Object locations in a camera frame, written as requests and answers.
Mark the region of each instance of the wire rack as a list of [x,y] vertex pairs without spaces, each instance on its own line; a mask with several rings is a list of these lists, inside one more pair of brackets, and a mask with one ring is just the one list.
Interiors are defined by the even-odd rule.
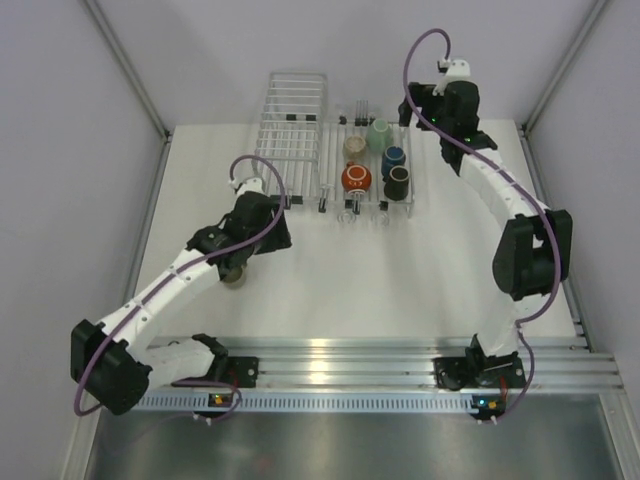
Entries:
[[398,124],[391,124],[393,129],[393,143],[401,146],[405,151],[407,160],[405,167],[410,172],[409,194],[401,201],[389,200],[384,194],[384,181],[382,180],[382,155],[371,153],[367,150],[363,159],[358,163],[366,166],[372,175],[372,183],[365,193],[352,194],[345,192],[342,188],[341,176],[346,166],[343,156],[343,145],[347,137],[360,135],[366,137],[367,127],[356,126],[351,121],[347,124],[341,122],[329,123],[325,126],[328,131],[323,149],[320,168],[320,202],[326,199],[329,206],[338,210],[338,219],[349,223],[355,221],[364,210],[369,210],[374,218],[382,222],[388,222],[389,215],[397,210],[406,211],[407,216],[411,216],[414,204],[414,183],[410,129],[400,127]]
[[[327,78],[319,73],[274,72],[269,77],[255,153],[270,160],[287,189],[287,208],[316,201],[327,102]],[[267,195],[279,196],[272,172],[254,163]]]

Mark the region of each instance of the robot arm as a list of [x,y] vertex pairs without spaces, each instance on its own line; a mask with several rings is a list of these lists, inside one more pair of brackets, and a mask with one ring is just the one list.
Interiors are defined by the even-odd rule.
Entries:
[[[438,385],[451,390],[474,384],[495,386],[500,377],[505,377],[513,379],[511,387],[521,387],[524,379],[511,375],[522,369],[515,320],[537,311],[544,296],[552,290],[555,264],[551,242],[539,212],[523,197],[530,192],[521,186],[517,186],[521,191],[514,188],[515,177],[506,170],[498,145],[478,129],[480,96],[478,87],[469,81],[468,62],[442,59],[438,68],[444,75],[437,85],[409,83],[408,93],[432,126],[493,164],[467,154],[441,136],[442,158],[478,193],[503,232],[492,270],[496,285],[505,293],[505,304],[511,307],[509,315],[496,315],[482,325],[465,357],[436,362]],[[400,125],[408,126],[413,109],[407,98],[398,113]],[[417,126],[422,130],[432,128],[422,121]],[[571,216],[564,210],[550,210],[535,196],[534,205],[545,213],[553,229],[560,252],[560,278],[564,280],[571,253]]]
[[[195,335],[180,344],[149,349],[164,325],[198,294],[219,280],[232,282],[252,255],[289,248],[284,216],[258,242],[230,249],[257,233],[275,218],[278,203],[262,191],[262,179],[251,178],[236,190],[236,204],[217,224],[195,233],[151,284],[96,325],[80,322],[71,334],[71,377],[78,383],[99,346],[111,336],[91,370],[86,390],[112,413],[130,410],[148,389],[188,377],[212,375],[220,381],[226,349],[214,338]],[[214,252],[233,250],[212,256]],[[212,258],[203,261],[203,256]],[[129,321],[119,327],[122,320]]]

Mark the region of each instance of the dark cup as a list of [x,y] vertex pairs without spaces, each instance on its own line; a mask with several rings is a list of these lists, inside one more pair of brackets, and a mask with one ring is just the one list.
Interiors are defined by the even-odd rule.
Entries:
[[411,174],[405,167],[399,165],[389,172],[387,183],[384,185],[384,194],[389,200],[399,202],[409,195],[409,178]]

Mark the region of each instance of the white tabletop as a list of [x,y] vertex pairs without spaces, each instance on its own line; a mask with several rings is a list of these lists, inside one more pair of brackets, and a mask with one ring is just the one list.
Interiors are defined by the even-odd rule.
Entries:
[[[481,122],[507,167],[532,190],[515,124]],[[256,127],[176,128],[139,289],[161,273],[193,233],[230,211],[231,161],[254,150]],[[366,218],[339,224],[312,209],[286,212],[293,247],[249,260],[238,290],[222,284],[185,307],[162,331],[246,337],[470,337],[498,295],[491,261],[501,231],[440,157],[432,133],[412,132],[416,203],[388,227]],[[575,336],[564,293],[528,336]]]

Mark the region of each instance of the white wall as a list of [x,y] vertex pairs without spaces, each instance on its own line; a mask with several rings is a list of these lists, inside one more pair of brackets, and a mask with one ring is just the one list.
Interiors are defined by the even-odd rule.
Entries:
[[[397,115],[402,66],[436,26],[471,62],[482,115],[524,121],[589,6],[585,0],[102,0],[158,110],[180,123],[246,122],[277,69],[327,73],[332,103]],[[437,76],[440,39],[413,78]]]
[[118,304],[159,137],[74,0],[0,6],[0,477],[57,478],[73,326]]
[[534,132],[553,199],[573,215],[574,280],[640,419],[640,2],[614,0]]

